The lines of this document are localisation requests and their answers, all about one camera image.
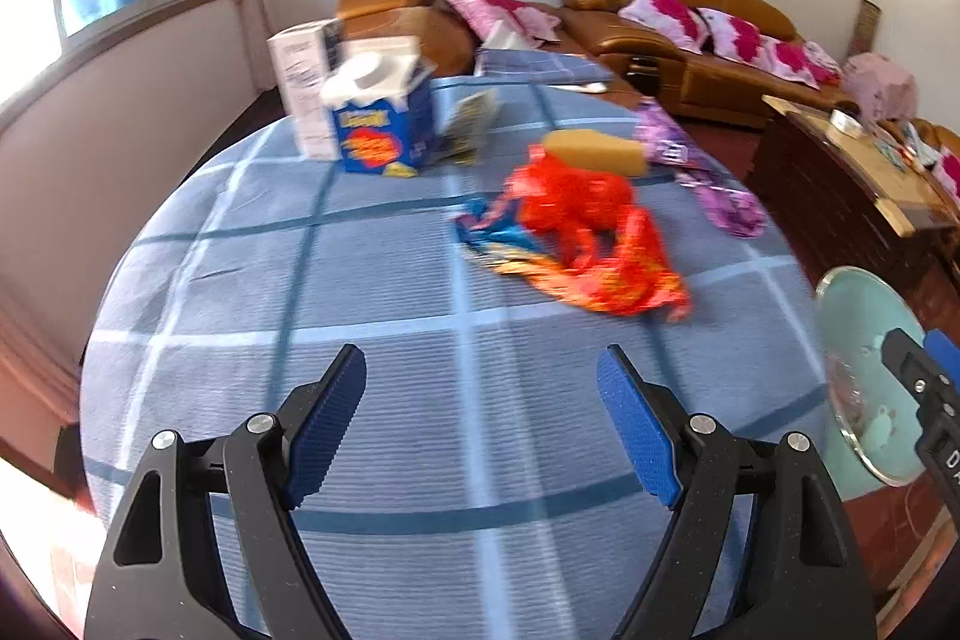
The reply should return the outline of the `red plastic bag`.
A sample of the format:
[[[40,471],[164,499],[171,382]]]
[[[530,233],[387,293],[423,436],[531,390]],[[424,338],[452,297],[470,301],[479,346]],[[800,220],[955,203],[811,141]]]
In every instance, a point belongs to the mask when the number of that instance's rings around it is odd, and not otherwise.
[[[532,146],[527,163],[511,172],[505,195],[517,203],[519,223],[545,239],[574,273],[599,261],[599,236],[615,234],[635,209],[625,177],[578,169],[542,146]]]

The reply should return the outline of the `blue orange snack wrapper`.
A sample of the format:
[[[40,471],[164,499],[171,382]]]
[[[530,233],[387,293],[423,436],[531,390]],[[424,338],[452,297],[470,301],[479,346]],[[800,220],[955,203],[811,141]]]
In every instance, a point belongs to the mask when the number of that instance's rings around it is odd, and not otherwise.
[[[519,220],[521,202],[508,195],[473,198],[451,220],[452,234],[467,259],[498,275],[532,276],[555,268],[544,242]]]

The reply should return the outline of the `purple foil wrapper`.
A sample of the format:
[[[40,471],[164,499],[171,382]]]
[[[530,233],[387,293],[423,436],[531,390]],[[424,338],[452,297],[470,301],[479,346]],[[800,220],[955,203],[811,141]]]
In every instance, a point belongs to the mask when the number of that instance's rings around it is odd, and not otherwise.
[[[754,193],[734,184],[732,175],[693,142],[656,99],[640,102],[633,136],[650,163],[674,170],[675,182],[697,198],[713,226],[737,239],[763,234],[766,213]]]

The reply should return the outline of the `yellow sponge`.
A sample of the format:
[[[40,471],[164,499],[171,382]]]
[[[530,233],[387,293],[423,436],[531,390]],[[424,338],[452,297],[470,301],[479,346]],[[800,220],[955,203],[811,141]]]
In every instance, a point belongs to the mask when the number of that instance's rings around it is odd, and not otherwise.
[[[550,131],[540,145],[547,154],[576,169],[622,177],[643,177],[647,172],[646,154],[640,142],[589,128]]]

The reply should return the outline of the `teal enamel trash bucket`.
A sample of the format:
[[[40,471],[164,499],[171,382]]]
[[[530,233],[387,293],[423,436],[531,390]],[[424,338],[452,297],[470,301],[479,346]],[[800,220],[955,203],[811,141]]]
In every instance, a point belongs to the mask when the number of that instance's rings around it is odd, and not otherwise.
[[[838,266],[815,288],[815,321],[827,377],[828,425],[822,459],[844,502],[907,487],[923,474],[914,445],[918,403],[882,362],[896,328],[914,341],[921,323],[900,294],[871,271]]]

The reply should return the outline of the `red patterned foil bag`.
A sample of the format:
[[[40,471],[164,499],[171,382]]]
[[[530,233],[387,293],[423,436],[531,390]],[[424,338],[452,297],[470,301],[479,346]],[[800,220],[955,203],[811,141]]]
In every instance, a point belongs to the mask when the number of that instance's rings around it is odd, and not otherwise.
[[[641,206],[623,211],[613,252],[581,271],[540,257],[509,262],[508,273],[562,304],[597,314],[635,317],[663,308],[667,320],[677,321],[692,310],[690,292],[670,266],[656,221]]]

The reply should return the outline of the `dark wood coffee table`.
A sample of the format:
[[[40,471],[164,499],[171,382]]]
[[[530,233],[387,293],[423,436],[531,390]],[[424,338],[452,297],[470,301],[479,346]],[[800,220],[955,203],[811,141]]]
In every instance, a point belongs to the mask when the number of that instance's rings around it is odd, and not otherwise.
[[[812,281],[859,266],[887,281],[926,326],[958,326],[958,213],[931,181],[896,167],[830,115],[763,99],[770,122],[745,183],[788,237]]]

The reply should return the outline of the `pink floral cushion right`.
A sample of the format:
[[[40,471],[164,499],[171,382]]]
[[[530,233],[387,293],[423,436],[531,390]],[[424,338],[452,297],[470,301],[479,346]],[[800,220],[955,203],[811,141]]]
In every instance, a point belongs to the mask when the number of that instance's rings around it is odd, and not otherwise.
[[[761,66],[771,76],[814,89],[838,88],[841,68],[817,42],[781,41],[764,35],[761,46]]]

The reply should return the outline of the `pink floral cushion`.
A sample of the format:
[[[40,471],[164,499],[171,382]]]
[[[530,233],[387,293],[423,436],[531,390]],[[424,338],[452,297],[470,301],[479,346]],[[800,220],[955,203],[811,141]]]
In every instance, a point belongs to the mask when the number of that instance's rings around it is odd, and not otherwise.
[[[698,8],[713,39],[716,57],[768,73],[768,37],[754,23],[715,8]]]
[[[631,0],[619,16],[663,35],[683,52],[700,53],[709,39],[703,18],[680,0]]]
[[[771,76],[814,89],[838,88],[841,68],[817,42],[781,41],[764,35],[761,46],[761,66]]]

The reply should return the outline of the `blue milk carton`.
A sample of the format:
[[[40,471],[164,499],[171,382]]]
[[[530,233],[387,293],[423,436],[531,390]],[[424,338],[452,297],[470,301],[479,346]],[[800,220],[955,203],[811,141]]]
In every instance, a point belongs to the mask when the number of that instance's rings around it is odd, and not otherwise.
[[[352,39],[320,90],[352,174],[415,177],[436,136],[434,65],[416,35]]]

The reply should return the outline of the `rolled brown mat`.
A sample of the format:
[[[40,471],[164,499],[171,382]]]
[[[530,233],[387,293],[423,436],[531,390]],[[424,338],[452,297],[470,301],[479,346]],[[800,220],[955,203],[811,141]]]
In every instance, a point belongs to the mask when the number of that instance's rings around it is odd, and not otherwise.
[[[877,37],[880,18],[882,18],[882,8],[871,0],[859,0],[853,34],[848,46],[848,57],[871,52]]]

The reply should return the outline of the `pink floral cushion middle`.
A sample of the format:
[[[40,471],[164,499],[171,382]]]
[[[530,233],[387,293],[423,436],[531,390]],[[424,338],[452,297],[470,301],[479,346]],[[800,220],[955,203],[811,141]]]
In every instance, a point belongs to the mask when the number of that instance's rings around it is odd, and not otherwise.
[[[768,37],[754,23],[715,8],[698,8],[713,39],[716,57],[768,73]]]

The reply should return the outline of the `folded blue plaid cloth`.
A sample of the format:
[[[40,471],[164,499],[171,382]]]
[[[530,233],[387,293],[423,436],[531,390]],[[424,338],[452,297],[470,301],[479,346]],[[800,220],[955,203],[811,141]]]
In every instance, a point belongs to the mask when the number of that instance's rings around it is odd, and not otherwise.
[[[612,71],[590,58],[543,50],[482,49],[475,57],[475,74],[542,85],[610,85],[613,81]]]

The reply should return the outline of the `orange leather chaise sofa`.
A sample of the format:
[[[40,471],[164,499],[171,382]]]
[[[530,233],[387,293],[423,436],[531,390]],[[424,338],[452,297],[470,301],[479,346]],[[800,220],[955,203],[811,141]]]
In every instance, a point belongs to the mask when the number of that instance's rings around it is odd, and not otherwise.
[[[527,3],[560,18],[560,12],[550,5]],[[487,40],[478,39],[466,21],[444,0],[338,0],[335,16],[342,19],[343,32],[348,39],[416,35],[420,39],[421,53],[436,65],[439,76],[475,73],[475,57]],[[594,58],[574,41],[563,21],[556,28],[556,34],[560,37],[556,44],[542,42],[538,46],[517,35],[524,44],[537,50]]]

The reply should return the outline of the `pink cushion on chaise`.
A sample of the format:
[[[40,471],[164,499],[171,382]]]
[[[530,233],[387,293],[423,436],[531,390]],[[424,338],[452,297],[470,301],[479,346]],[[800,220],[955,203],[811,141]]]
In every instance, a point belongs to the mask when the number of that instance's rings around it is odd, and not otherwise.
[[[466,21],[478,39],[488,39],[498,23],[522,35],[538,46],[542,42],[556,44],[560,37],[556,28],[562,20],[553,13],[521,0],[444,0]]]

